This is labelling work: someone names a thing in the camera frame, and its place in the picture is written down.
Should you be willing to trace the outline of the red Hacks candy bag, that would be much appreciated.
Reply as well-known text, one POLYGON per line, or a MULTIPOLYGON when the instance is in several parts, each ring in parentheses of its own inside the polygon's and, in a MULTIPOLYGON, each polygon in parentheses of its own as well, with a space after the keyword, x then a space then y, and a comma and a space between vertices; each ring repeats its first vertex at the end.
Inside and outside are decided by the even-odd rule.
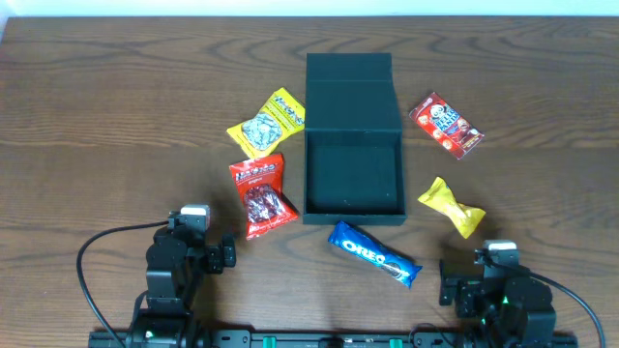
POLYGON ((298 219, 282 194, 282 154, 237 162, 229 171, 247 214, 248 241, 298 219))

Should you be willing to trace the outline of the yellow Hacks candy bag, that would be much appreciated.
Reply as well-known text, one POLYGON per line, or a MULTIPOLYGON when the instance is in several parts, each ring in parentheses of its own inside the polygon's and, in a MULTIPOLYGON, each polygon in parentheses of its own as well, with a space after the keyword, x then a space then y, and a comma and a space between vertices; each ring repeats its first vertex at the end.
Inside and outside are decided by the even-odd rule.
POLYGON ((226 133, 252 160, 270 156, 289 136, 305 129, 306 110, 285 88, 275 91, 254 117, 226 133))

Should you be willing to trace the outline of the red Hello Panda packet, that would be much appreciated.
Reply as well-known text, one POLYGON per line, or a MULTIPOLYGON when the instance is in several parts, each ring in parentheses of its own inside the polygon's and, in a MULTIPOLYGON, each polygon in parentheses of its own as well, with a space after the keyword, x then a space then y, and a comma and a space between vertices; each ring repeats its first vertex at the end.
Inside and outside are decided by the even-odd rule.
POLYGON ((412 109, 409 117, 458 160, 485 137, 435 92, 412 109))

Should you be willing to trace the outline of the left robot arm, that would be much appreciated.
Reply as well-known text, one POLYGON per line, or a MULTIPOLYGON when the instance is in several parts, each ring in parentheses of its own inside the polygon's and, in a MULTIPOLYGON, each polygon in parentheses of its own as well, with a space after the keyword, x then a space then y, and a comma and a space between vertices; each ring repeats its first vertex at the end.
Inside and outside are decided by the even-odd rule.
POLYGON ((147 249, 145 295, 125 342, 138 347, 209 347, 211 335, 194 318, 192 303, 206 275, 220 275, 236 265, 234 238, 206 244, 211 220, 207 205, 187 205, 168 217, 147 249))

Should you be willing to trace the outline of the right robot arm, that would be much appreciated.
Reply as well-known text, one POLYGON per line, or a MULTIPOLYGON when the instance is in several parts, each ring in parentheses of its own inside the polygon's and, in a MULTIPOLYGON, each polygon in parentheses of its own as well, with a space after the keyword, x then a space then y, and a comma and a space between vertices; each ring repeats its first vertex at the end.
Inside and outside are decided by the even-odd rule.
POLYGON ((556 323, 550 288, 519 265, 515 249, 475 251, 479 274, 439 262, 441 305, 478 324, 458 333, 456 347, 550 347, 556 323))

